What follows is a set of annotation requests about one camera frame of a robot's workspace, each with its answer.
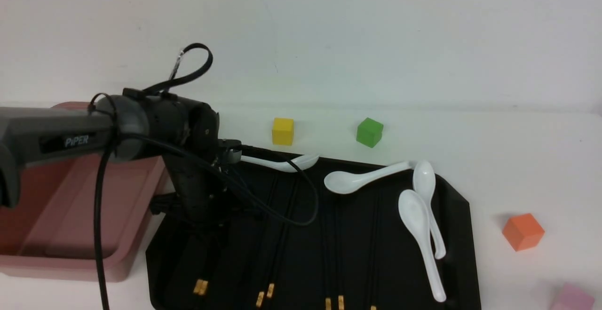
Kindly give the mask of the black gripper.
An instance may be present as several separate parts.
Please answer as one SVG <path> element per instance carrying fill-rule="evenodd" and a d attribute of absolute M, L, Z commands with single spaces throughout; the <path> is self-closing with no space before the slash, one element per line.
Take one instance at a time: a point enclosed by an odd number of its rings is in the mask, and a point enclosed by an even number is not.
<path fill-rule="evenodd" d="M 181 204 L 182 215 L 199 227 L 223 224 L 237 209 L 224 167 L 239 162 L 242 143 L 217 139 L 206 149 L 162 143 L 159 149 Z"/>

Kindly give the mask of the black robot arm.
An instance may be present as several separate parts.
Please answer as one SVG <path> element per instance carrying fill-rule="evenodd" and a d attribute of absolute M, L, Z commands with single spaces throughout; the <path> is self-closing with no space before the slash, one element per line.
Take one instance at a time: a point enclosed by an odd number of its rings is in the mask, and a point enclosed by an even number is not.
<path fill-rule="evenodd" d="M 145 140 L 120 141 L 111 158 L 127 162 L 161 156 L 190 220 L 207 219 L 212 197 L 222 188 L 210 181 L 208 169 L 189 157 L 148 142 L 182 147 L 212 164 L 219 156 L 220 119 L 209 104 L 178 96 L 112 95 L 92 109 L 2 107 L 0 114 L 3 207 L 18 205 L 26 167 L 101 153 L 118 132 L 140 134 Z"/>

